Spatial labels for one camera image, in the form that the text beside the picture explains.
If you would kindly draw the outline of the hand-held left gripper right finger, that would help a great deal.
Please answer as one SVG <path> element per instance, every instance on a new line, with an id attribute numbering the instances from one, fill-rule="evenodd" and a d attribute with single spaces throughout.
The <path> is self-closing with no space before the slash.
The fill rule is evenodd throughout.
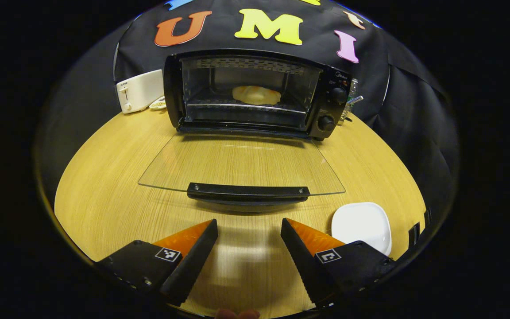
<path id="1" fill-rule="evenodd" d="M 284 218 L 281 238 L 318 307 L 374 289 L 396 262 L 364 241 L 345 244 L 301 222 Z"/>

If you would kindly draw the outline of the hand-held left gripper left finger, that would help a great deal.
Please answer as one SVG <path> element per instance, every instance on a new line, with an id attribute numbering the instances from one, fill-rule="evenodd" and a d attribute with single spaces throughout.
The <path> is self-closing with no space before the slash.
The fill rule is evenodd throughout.
<path id="1" fill-rule="evenodd" d="M 133 240 L 95 263 L 108 279 L 140 296 L 186 301 L 218 239 L 210 219 L 154 243 Z"/>

